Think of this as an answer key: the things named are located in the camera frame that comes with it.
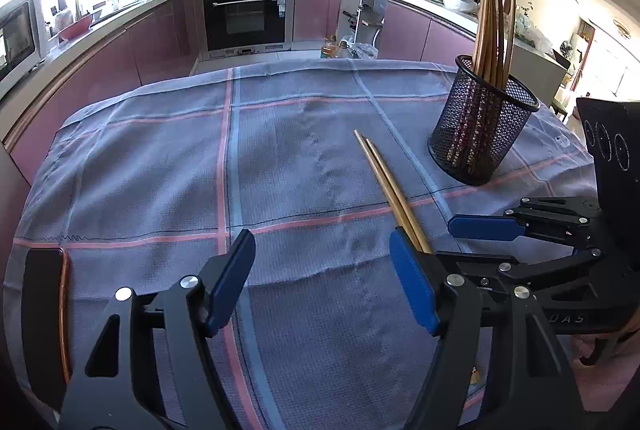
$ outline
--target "kitchen countertop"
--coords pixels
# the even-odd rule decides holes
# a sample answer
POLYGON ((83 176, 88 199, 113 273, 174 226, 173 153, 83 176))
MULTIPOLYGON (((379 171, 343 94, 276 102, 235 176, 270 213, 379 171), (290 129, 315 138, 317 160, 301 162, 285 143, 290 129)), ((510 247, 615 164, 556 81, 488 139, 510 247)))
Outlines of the kitchen countertop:
POLYGON ((168 0, 140 0, 122 12, 92 26, 77 38, 54 47, 43 63, 21 79, 0 100, 0 139, 4 140, 18 118, 33 100, 76 58, 127 22, 164 4, 168 0))
MULTIPOLYGON (((444 7, 444 4, 441 4, 439 2, 435 2, 433 0, 398 0, 398 1, 404 2, 405 4, 408 4, 409 6, 415 7, 417 9, 421 9, 431 14, 437 15, 440 18, 461 27, 462 29, 468 31, 472 35, 475 35, 476 32, 478 31, 478 19, 475 16, 471 16, 466 13, 460 13, 457 11, 453 11, 451 9, 447 9, 446 7, 444 7)), ((549 63, 552 63, 560 68, 562 67, 552 57, 537 51, 530 45, 525 44, 524 42, 522 42, 521 40, 518 40, 517 38, 513 41, 513 45, 514 47, 524 49, 525 51, 533 53, 543 58, 544 60, 548 61, 549 63)))

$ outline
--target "built-in oven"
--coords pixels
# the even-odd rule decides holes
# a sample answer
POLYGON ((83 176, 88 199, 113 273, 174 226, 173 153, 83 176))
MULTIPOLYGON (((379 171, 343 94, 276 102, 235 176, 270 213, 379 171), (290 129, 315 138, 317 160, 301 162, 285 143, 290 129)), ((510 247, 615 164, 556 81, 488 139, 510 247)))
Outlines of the built-in oven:
POLYGON ((293 0, 200 0, 204 59, 290 48, 293 0))

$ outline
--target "pink bowl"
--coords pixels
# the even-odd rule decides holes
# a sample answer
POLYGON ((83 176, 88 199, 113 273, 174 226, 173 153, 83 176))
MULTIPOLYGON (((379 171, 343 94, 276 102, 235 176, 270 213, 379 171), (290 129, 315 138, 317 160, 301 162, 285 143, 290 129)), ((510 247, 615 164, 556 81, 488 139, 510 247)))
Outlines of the pink bowl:
POLYGON ((91 22, 93 21, 93 15, 83 16, 77 22, 73 22, 72 25, 65 27, 60 33, 58 33, 58 37, 63 40, 71 40, 81 34, 89 31, 89 27, 91 26, 91 22))

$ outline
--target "white bowl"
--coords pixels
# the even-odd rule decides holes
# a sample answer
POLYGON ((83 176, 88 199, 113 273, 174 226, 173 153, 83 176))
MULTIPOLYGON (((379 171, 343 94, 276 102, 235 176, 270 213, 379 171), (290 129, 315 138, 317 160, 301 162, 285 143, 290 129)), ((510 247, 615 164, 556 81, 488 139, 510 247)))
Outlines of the white bowl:
POLYGON ((480 5, 473 0, 442 0, 444 7, 462 13, 471 13, 480 9, 480 5))

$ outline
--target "blue gripper pad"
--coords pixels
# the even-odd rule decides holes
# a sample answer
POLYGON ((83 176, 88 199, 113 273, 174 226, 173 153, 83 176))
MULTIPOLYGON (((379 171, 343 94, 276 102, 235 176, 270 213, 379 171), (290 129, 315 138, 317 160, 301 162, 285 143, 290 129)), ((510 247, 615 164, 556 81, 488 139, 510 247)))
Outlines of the blue gripper pad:
POLYGON ((409 244, 401 231, 393 230, 389 237, 389 253, 415 321, 434 334, 440 325, 436 314, 435 294, 414 259, 414 250, 409 244))
POLYGON ((236 308, 244 282, 254 264, 254 236, 248 230, 242 230, 226 256, 213 259, 219 260, 224 269, 209 296, 209 317, 205 325, 210 334, 216 334, 223 328, 236 308))
POLYGON ((525 227, 516 219, 493 216, 456 215, 449 219, 449 233, 455 238, 514 240, 524 235, 525 227))

